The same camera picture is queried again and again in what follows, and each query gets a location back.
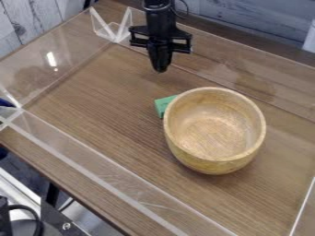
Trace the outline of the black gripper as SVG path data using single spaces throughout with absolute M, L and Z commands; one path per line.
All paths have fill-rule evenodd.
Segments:
M 143 4 L 142 9 L 146 24 L 129 27 L 129 43 L 148 49 L 152 68 L 164 73 L 170 64 L 172 53 L 190 52 L 192 35 L 177 28 L 172 4 Z

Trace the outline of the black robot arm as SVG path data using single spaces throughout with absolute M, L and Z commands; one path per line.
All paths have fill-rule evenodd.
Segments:
M 177 28 L 174 0 L 142 0 L 146 24 L 130 26 L 129 44 L 145 48 L 152 68 L 164 73 L 173 53 L 192 52 L 192 34 Z

